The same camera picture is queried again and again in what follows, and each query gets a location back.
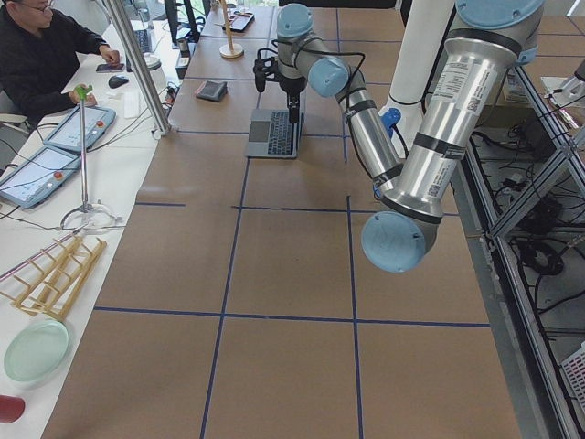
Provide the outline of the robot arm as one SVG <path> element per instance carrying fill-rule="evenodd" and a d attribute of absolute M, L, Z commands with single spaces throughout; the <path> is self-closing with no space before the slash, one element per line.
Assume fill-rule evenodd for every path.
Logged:
<path fill-rule="evenodd" d="M 360 69 L 324 45 L 312 11 L 294 3 L 280 10 L 281 75 L 337 100 L 383 203 L 361 235 L 364 254 L 378 268 L 409 271 L 431 249 L 467 140 L 497 79 L 535 57 L 543 11 L 540 1 L 412 3 L 386 102 L 401 111 L 399 134 L 411 142 L 402 154 Z"/>

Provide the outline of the person's right hand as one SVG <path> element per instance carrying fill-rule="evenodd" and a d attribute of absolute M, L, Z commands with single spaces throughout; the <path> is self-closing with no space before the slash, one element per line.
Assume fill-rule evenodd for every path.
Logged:
<path fill-rule="evenodd" d="M 121 62 L 120 52 L 116 49 L 112 49 L 107 44 L 100 45 L 99 52 L 101 57 L 107 64 L 114 65 L 119 64 Z"/>

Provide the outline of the person's left hand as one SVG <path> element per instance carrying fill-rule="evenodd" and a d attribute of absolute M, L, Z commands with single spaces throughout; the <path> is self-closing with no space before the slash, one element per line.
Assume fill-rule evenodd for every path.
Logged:
<path fill-rule="evenodd" d="M 69 91 L 68 96 L 74 104 L 80 104 L 81 102 L 84 102 L 87 106 L 90 107 L 97 104 L 95 96 L 90 92 L 85 92 L 83 95 L 80 95 L 77 91 Z"/>

